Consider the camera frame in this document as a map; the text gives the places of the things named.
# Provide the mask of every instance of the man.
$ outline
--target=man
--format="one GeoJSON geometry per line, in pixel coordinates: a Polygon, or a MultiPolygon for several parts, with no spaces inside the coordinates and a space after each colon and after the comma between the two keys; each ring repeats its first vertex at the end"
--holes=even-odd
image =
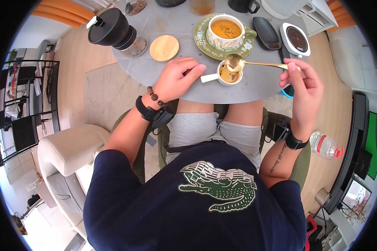
{"type": "MultiPolygon", "coordinates": [[[[285,63],[279,86],[294,86],[290,128],[305,143],[323,85],[309,64],[285,63]]],[[[194,58],[171,60],[153,92],[163,102],[179,98],[204,70],[194,58]]],[[[160,109],[147,93],[141,101],[160,109]]],[[[262,100],[231,104],[218,124],[213,104],[180,99],[168,124],[169,147],[183,150],[170,151],[165,168],[143,185],[131,166],[149,122],[132,108],[95,159],[84,206],[90,244],[99,251],[302,250],[300,186],[288,180],[301,149],[281,139],[261,161],[262,107],[262,100]]]]}

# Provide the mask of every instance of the teacup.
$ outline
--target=teacup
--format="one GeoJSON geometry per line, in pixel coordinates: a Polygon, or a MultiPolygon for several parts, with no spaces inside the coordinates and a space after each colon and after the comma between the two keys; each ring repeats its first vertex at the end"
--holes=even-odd
{"type": "Polygon", "coordinates": [[[222,65],[225,63],[225,60],[223,60],[221,63],[219,63],[218,68],[216,69],[216,73],[210,74],[210,75],[205,75],[201,76],[201,82],[205,83],[211,80],[218,80],[219,83],[223,84],[224,86],[233,86],[241,81],[243,78],[243,71],[237,72],[238,76],[235,82],[233,83],[228,83],[225,80],[221,78],[221,75],[219,74],[219,70],[221,69],[222,65]]]}
{"type": "Polygon", "coordinates": [[[244,38],[255,38],[255,37],[257,37],[256,31],[250,30],[250,29],[245,29],[243,27],[243,24],[239,21],[239,19],[237,19],[234,16],[228,15],[228,14],[222,14],[222,15],[217,15],[217,16],[213,17],[209,21],[208,29],[207,29],[207,32],[206,32],[206,38],[207,38],[208,43],[212,47],[214,47],[215,49],[220,50],[220,51],[235,51],[238,48],[240,48],[240,46],[243,44],[244,38]],[[239,28],[241,29],[241,34],[238,37],[232,38],[232,39],[218,37],[212,31],[211,25],[213,24],[213,22],[221,20],[221,19],[229,20],[229,21],[237,24],[239,26],[239,28]]]}

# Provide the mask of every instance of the left hand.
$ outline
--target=left hand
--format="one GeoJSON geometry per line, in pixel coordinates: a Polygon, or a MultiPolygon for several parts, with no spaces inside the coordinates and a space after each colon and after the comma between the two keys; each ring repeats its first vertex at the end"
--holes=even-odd
{"type": "Polygon", "coordinates": [[[187,92],[205,69],[205,65],[201,65],[192,57],[179,57],[170,60],[162,70],[152,90],[158,96],[158,100],[164,103],[175,100],[187,92]],[[191,71],[183,76],[183,73],[188,69],[191,69],[191,71]]]}

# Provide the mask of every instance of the green chair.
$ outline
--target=green chair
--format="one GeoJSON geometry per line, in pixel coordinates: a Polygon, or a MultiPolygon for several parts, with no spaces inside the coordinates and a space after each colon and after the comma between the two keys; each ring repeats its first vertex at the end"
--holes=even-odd
{"type": "MultiPolygon", "coordinates": [[[[168,102],[168,106],[172,109],[173,113],[176,113],[178,100],[173,100],[168,102]]],[[[214,106],[214,110],[219,114],[219,119],[223,119],[227,113],[227,109],[229,108],[228,104],[216,104],[214,106]]],[[[111,133],[115,130],[117,125],[120,121],[127,115],[130,110],[123,113],[118,120],[113,125],[111,133]]],[[[268,138],[272,138],[273,130],[275,122],[277,122],[280,118],[284,117],[287,121],[290,121],[291,118],[277,114],[268,112],[265,108],[262,111],[262,134],[260,139],[260,153],[262,147],[264,145],[265,136],[268,138]]],[[[140,182],[143,184],[145,183],[145,168],[144,168],[144,156],[145,156],[145,143],[148,134],[152,131],[151,123],[148,125],[144,138],[141,142],[140,148],[137,153],[137,158],[133,163],[133,172],[137,175],[140,182]]],[[[159,156],[159,168],[163,168],[166,166],[166,149],[164,145],[169,144],[169,128],[164,124],[160,128],[160,133],[158,134],[158,156],[159,156]]],[[[295,164],[293,165],[292,174],[289,179],[296,181],[300,185],[300,189],[303,189],[304,182],[306,181],[307,172],[309,170],[310,164],[310,143],[303,148],[302,152],[297,157],[295,164]]]]}

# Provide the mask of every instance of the red bottle cap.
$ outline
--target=red bottle cap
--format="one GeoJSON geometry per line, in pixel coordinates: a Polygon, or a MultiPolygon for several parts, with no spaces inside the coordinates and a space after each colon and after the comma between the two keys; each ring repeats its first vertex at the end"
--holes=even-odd
{"type": "Polygon", "coordinates": [[[343,147],[337,147],[334,152],[334,157],[339,158],[343,155],[343,147]]]}

